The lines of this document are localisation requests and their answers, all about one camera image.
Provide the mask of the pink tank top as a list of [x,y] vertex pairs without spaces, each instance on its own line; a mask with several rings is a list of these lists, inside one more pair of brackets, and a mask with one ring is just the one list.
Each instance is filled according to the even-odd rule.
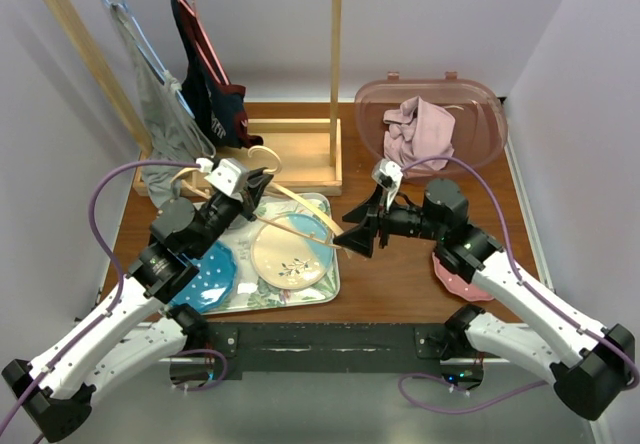
[[383,114],[387,126],[383,138],[383,155],[401,167],[425,157],[448,156],[452,145],[455,117],[444,107],[419,96],[402,102]]

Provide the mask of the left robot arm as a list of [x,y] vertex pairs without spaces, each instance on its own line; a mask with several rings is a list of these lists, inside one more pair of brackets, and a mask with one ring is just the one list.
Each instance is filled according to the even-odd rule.
[[150,226],[149,244],[111,293],[42,354],[14,359],[1,375],[14,393],[6,428],[24,410],[50,443],[64,440],[89,417],[98,395],[151,362],[181,352],[200,354],[205,322],[188,304],[171,301],[198,275],[202,258],[238,218],[251,220],[274,174],[248,170],[232,159],[195,165],[215,189],[196,207],[189,199],[166,201]]

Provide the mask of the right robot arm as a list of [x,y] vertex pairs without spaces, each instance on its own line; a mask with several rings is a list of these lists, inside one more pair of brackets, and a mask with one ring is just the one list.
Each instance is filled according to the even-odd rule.
[[468,304],[445,323],[445,343],[459,357],[474,350],[499,356],[550,384],[578,416],[598,420],[614,399],[638,383],[635,337],[624,326],[607,327],[563,301],[510,258],[505,246],[472,224],[459,186],[435,179],[421,205],[387,203],[377,186],[344,215],[351,229],[336,245],[371,257],[392,235],[434,242],[442,267],[487,292],[524,322],[508,324]]

